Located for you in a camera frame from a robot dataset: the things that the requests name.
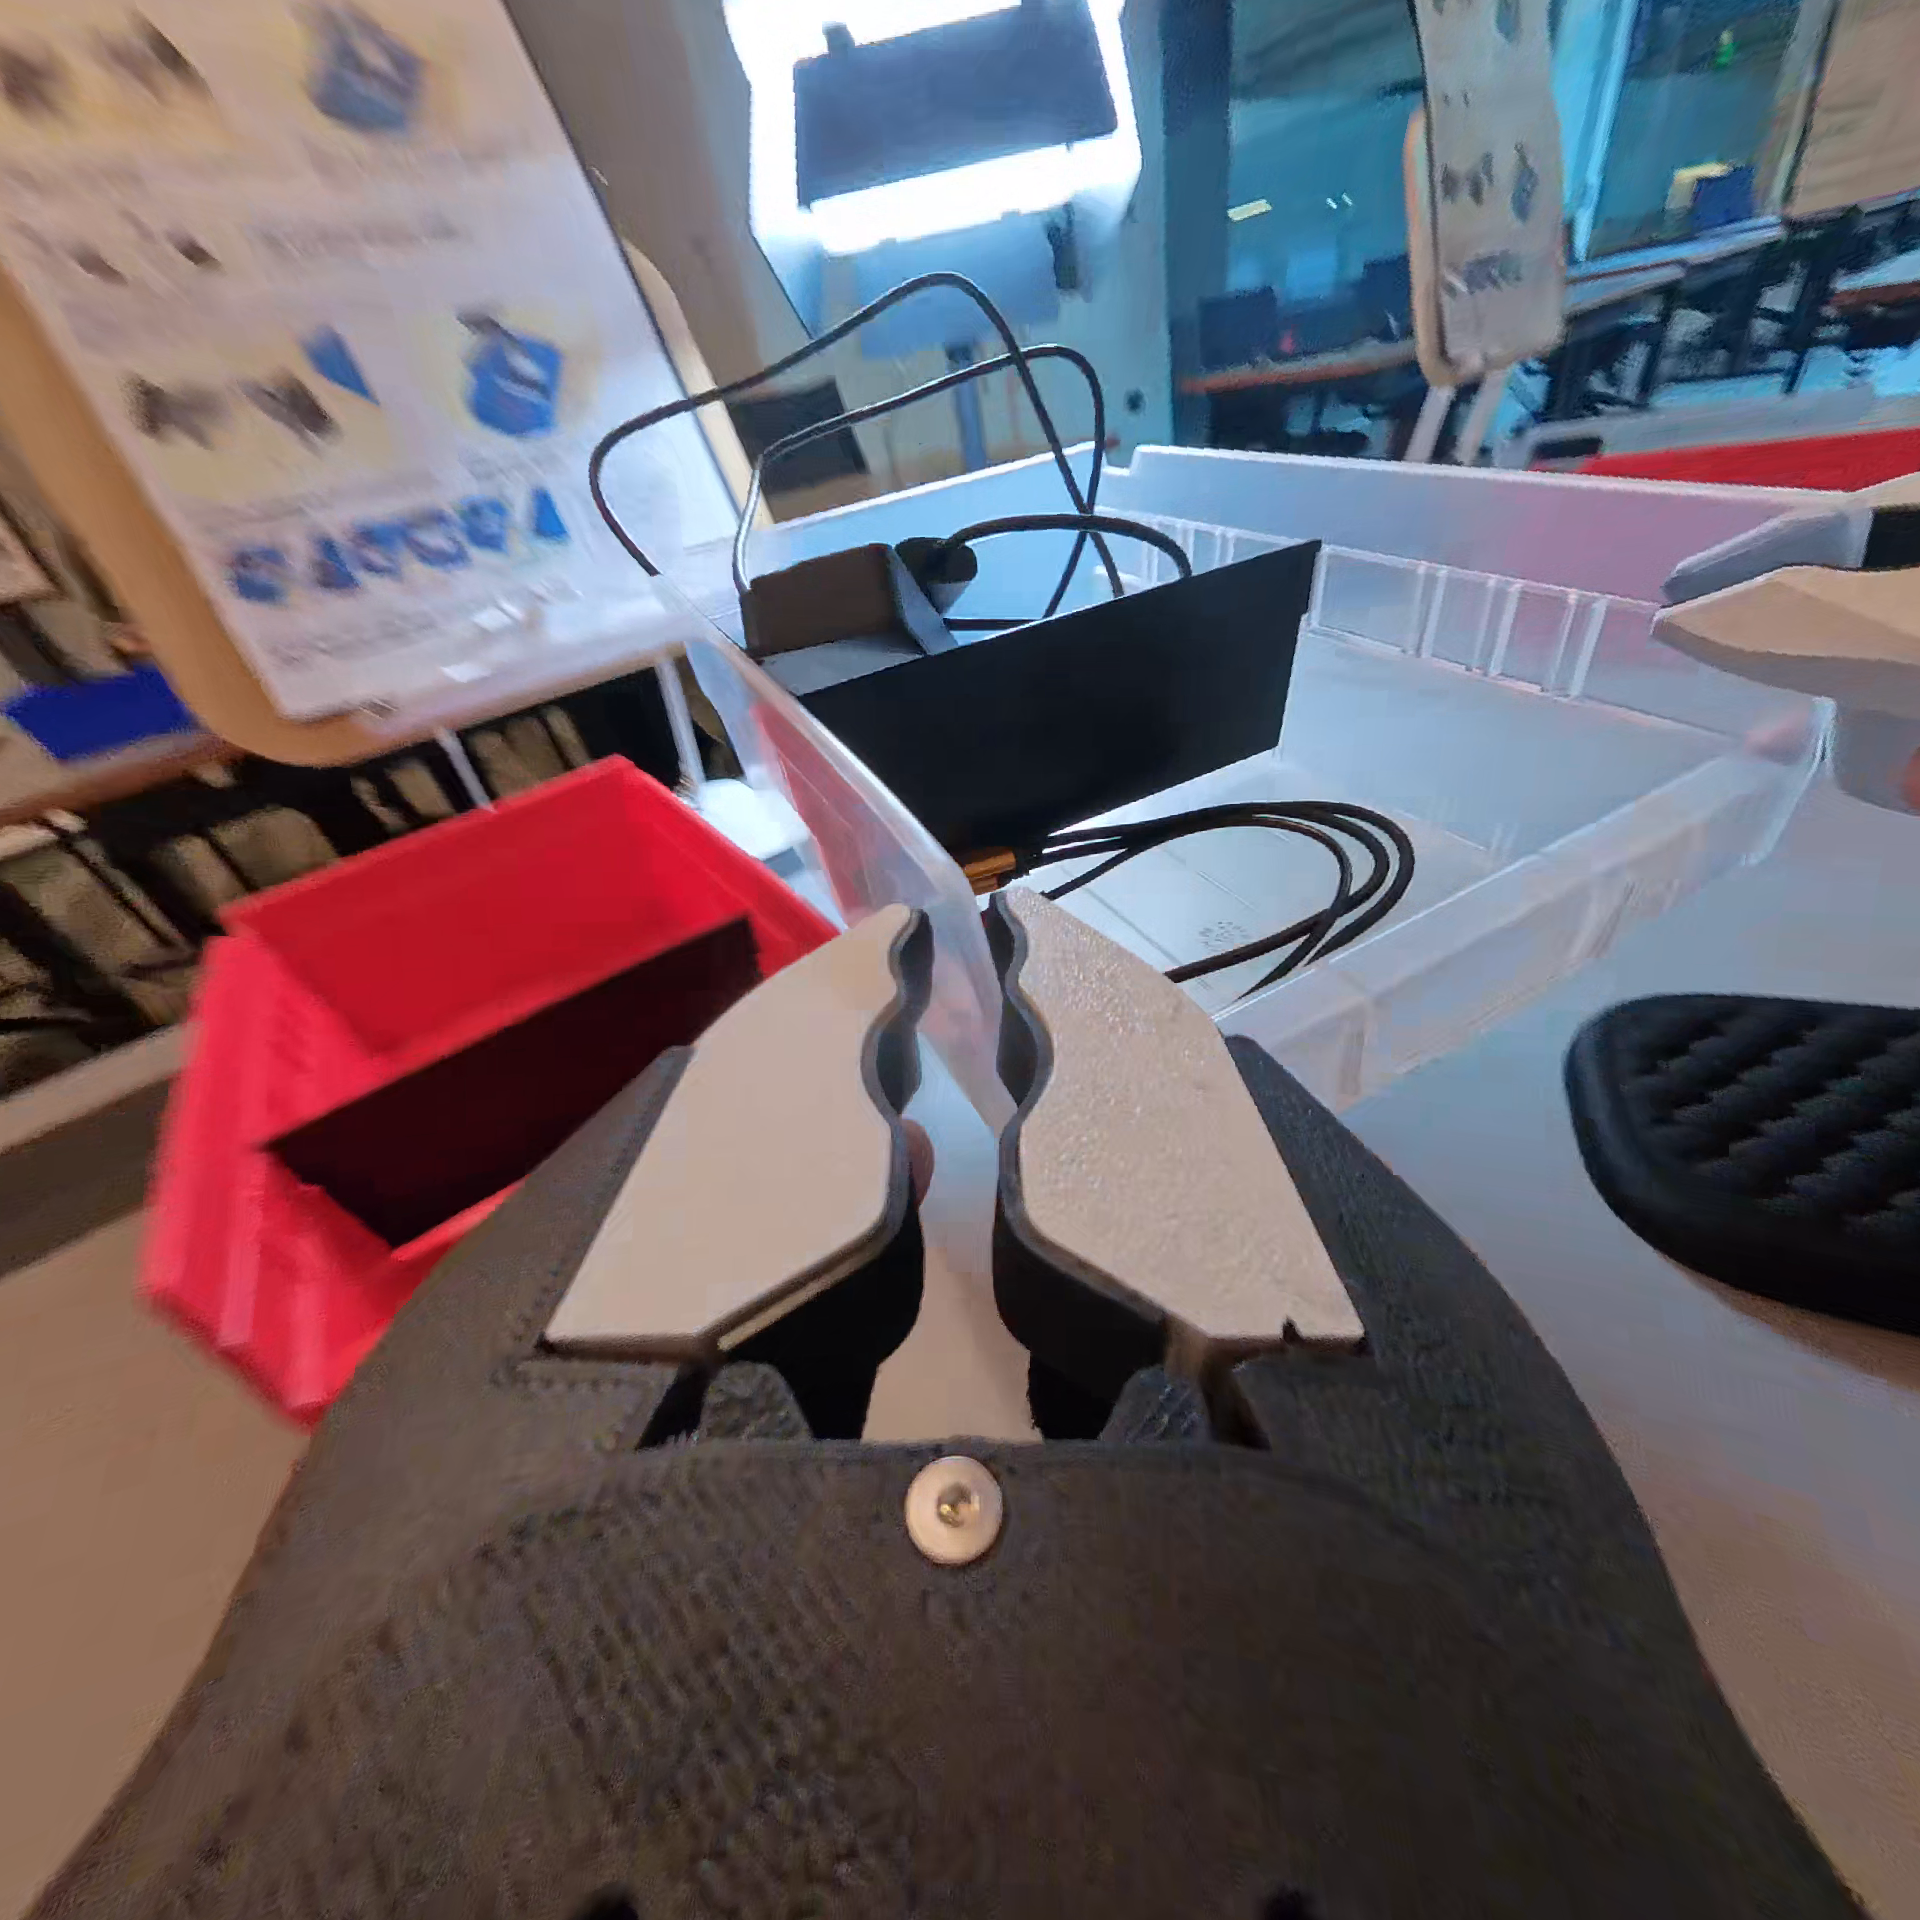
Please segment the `clear plastic bin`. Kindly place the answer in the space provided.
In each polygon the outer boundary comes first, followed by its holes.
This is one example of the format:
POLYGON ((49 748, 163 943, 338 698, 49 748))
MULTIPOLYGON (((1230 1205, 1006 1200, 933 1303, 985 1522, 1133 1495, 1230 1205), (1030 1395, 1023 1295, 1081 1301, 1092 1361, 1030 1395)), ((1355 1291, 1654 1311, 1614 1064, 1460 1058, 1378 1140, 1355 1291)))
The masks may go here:
MULTIPOLYGON (((1347 803, 1412 843, 1407 893, 1350 946, 1260 987, 1185 992, 1341 1108, 1473 1043, 1620 933, 1763 857, 1830 720, 1653 636, 1673 568, 1817 495, 1579 471, 1141 448, 1099 504, 1182 547, 1191 573, 1316 540, 1279 746, 1074 826, 1199 807, 1347 803)), ((722 547, 686 569, 724 643, 687 669, 747 780, 806 829, 806 893, 858 922, 917 905, 934 940, 923 1045, 989 1123, 998 985, 950 855, 739 649, 722 547)))

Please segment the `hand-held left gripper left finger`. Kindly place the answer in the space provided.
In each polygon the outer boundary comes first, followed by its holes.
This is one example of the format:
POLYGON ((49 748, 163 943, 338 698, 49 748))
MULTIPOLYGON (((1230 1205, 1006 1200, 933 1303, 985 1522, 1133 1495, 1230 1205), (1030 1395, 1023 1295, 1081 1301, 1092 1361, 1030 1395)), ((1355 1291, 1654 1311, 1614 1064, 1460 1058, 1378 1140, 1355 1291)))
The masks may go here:
POLYGON ((677 1071, 543 1328, 564 1355, 879 1363, 923 1291, 905 1108, 931 925, 889 903, 727 1008, 677 1071))

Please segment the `black textured rounded object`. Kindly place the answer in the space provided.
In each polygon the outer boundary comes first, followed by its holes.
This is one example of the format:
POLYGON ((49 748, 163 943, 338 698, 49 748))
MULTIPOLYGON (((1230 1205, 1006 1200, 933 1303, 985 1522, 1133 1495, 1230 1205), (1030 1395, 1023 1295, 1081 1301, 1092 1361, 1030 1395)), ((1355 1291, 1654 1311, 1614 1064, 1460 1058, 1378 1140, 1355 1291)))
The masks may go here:
POLYGON ((1917 1332, 1917 1013, 1661 995, 1583 1021, 1566 1053, 1597 1197, 1689 1274, 1917 1332))

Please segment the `blue plastic bin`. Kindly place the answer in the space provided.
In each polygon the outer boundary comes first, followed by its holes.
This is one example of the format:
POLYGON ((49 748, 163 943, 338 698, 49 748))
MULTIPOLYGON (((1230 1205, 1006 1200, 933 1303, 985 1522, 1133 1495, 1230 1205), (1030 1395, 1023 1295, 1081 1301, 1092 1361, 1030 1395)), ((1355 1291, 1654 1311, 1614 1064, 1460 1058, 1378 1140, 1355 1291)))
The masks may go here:
POLYGON ((58 763, 89 761, 156 739, 201 731, 156 663, 102 680, 29 685, 2 704, 5 719, 58 763))

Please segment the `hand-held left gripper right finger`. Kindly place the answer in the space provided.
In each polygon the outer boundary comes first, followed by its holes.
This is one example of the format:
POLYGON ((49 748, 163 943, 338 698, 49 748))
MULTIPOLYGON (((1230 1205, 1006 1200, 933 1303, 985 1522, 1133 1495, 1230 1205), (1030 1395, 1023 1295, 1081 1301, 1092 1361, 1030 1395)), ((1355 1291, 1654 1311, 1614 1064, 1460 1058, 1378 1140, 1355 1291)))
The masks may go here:
POLYGON ((1043 1364, 1236 1364, 1365 1330, 1230 1045, 1142 959, 1026 887, 998 964, 994 1291, 1043 1364))

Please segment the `wooden display board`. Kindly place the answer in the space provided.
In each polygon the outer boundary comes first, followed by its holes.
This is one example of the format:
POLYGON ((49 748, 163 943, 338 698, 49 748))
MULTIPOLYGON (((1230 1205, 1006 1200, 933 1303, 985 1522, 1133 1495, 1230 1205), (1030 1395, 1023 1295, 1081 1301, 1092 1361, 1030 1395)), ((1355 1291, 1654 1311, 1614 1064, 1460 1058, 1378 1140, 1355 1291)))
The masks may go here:
POLYGON ((1412 2, 1422 101, 1403 186, 1412 344, 1434 388, 1539 360, 1566 330, 1564 137, 1548 2, 1412 2))

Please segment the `red plastic bin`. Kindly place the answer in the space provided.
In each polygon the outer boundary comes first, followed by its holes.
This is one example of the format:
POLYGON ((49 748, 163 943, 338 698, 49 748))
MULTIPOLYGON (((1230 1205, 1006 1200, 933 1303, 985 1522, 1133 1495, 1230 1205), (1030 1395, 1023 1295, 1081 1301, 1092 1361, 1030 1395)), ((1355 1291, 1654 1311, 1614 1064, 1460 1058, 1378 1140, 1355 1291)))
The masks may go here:
POLYGON ((1798 439, 1601 453, 1579 474, 1733 489, 1862 492, 1917 474, 1917 424, 1798 439))
POLYGON ((313 1425, 517 1184, 388 1245, 279 1165, 270 1140, 735 916, 751 922, 758 984, 834 938, 627 759, 226 907, 159 1128, 149 1301, 313 1425))

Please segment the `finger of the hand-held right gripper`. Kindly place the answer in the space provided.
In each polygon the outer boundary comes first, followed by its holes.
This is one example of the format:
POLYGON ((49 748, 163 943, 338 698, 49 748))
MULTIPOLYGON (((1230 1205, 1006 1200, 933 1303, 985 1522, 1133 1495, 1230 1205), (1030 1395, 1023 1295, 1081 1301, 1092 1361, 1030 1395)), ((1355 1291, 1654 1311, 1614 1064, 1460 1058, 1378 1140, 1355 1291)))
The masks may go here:
POLYGON ((1917 704, 1917 568, 1780 568, 1661 610, 1653 636, 1718 672, 1836 707, 1917 704))
POLYGON ((1823 495, 1761 528, 1677 563, 1665 602, 1684 607, 1780 569, 1898 571, 1917 568, 1917 477, 1823 495))

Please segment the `printed instruction sheet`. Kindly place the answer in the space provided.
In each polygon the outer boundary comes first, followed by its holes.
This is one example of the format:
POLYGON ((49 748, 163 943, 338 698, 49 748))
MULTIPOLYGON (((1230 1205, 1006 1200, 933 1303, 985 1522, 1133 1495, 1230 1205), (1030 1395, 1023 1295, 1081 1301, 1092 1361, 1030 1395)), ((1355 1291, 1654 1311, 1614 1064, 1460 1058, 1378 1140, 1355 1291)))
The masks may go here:
POLYGON ((677 381, 506 5, 5 5, 5 273, 283 719, 634 648, 677 381))

